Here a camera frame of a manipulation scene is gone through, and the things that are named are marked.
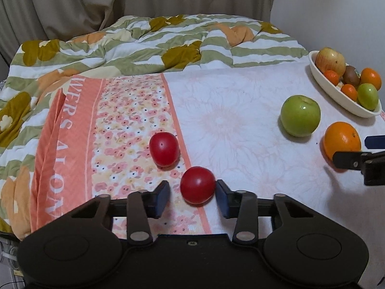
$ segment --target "orange fruit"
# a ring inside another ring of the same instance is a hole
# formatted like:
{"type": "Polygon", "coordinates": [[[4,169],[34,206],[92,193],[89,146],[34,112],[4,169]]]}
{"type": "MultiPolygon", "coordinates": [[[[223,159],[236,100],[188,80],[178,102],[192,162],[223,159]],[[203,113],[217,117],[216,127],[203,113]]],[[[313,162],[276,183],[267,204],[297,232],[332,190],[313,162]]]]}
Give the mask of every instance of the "orange fruit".
{"type": "Polygon", "coordinates": [[[341,92],[347,97],[351,98],[354,102],[357,102],[357,90],[351,84],[345,84],[341,88],[341,92]]]}
{"type": "Polygon", "coordinates": [[[372,84],[377,91],[380,90],[382,85],[380,74],[368,67],[362,70],[360,80],[362,84],[372,84]]]}
{"type": "Polygon", "coordinates": [[[327,157],[332,160],[337,151],[361,151],[361,140],[352,125],[335,122],[325,132],[323,148],[327,157]]]}
{"type": "Polygon", "coordinates": [[[328,81],[330,81],[334,86],[337,86],[339,81],[340,81],[340,77],[338,76],[338,74],[334,71],[334,70],[325,70],[325,73],[323,73],[323,75],[328,79],[328,81]]]}

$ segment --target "red tomato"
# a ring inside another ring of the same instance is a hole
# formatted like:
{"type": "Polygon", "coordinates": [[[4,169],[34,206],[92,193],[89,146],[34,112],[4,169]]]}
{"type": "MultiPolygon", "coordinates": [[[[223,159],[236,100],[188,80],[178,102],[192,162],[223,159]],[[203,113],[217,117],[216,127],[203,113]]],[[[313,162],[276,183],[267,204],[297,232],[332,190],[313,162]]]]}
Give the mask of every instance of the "red tomato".
{"type": "Polygon", "coordinates": [[[207,168],[193,166],[186,170],[180,180],[182,197],[190,204],[202,204],[215,191],[215,177],[207,168]]]}
{"type": "Polygon", "coordinates": [[[150,154],[159,167],[173,165],[179,157],[178,140],[169,132],[158,132],[150,139],[150,154]]]}

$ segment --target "green fruit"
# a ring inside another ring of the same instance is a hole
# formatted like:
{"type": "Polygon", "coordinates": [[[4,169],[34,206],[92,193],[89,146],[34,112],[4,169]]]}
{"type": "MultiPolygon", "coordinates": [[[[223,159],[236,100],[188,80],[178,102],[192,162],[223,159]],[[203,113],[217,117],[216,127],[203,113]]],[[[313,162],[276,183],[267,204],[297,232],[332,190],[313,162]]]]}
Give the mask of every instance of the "green fruit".
{"type": "Polygon", "coordinates": [[[282,125],[294,137],[310,136],[320,121],[321,109],[318,103],[304,95],[293,95],[282,105],[282,125]]]}
{"type": "Polygon", "coordinates": [[[379,103],[379,93],[372,84],[362,84],[357,90],[359,104],[369,111],[374,111],[379,103]]]}

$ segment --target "curtain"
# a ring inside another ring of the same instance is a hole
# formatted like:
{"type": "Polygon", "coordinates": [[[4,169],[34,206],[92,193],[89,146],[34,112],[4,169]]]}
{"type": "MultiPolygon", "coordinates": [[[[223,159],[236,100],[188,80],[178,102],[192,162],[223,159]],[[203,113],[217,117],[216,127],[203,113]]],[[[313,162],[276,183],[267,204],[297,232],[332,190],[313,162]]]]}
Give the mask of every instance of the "curtain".
{"type": "Polygon", "coordinates": [[[68,40],[124,15],[230,14],[269,21],[273,0],[0,0],[0,52],[11,62],[32,39],[68,40]]]}

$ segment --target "brown kiwi fruit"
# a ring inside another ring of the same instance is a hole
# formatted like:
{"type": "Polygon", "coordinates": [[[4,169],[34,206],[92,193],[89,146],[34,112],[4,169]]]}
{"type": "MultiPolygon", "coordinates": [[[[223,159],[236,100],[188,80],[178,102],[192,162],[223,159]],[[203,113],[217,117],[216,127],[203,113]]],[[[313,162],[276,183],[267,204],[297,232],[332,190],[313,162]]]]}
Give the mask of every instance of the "brown kiwi fruit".
{"type": "Polygon", "coordinates": [[[346,66],[345,73],[342,76],[344,84],[351,84],[354,87],[358,87],[361,82],[359,79],[359,73],[353,66],[346,66]]]}

